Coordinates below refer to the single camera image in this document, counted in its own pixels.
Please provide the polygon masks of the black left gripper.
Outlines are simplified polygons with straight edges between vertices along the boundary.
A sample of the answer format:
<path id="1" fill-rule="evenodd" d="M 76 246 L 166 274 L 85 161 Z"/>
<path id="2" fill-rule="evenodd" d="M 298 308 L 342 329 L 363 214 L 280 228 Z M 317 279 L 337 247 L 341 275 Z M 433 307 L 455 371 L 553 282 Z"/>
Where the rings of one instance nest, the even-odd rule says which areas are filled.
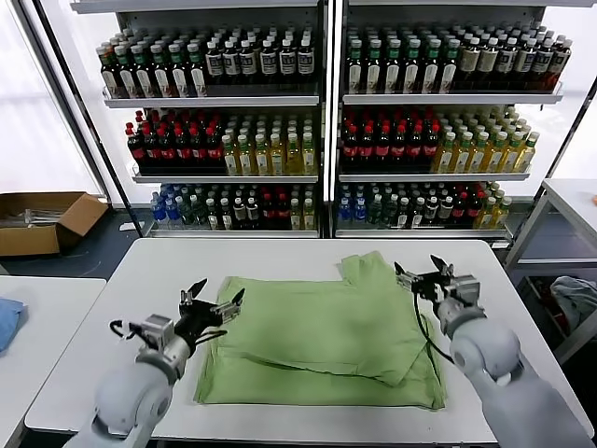
<path id="1" fill-rule="evenodd" d="M 217 306 L 210 302 L 197 301 L 207 281 L 208 279 L 204 278 L 180 293 L 180 318 L 174 324 L 174 334 L 187 344 L 201 344 L 223 336 L 225 331 L 219 327 L 223 322 L 233 320 L 241 311 L 244 288 L 230 301 Z"/>

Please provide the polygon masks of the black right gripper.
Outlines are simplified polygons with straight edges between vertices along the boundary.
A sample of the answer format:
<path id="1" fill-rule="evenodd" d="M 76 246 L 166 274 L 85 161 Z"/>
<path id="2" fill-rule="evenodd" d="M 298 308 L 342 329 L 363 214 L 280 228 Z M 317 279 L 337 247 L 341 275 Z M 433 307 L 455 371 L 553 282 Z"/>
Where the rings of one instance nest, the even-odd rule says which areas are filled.
<path id="1" fill-rule="evenodd" d="M 435 255 L 431 255 L 430 259 L 436 271 L 424 274 L 412 273 L 394 262 L 396 281 L 411 291 L 415 298 L 439 304 L 453 296 L 453 265 Z"/>

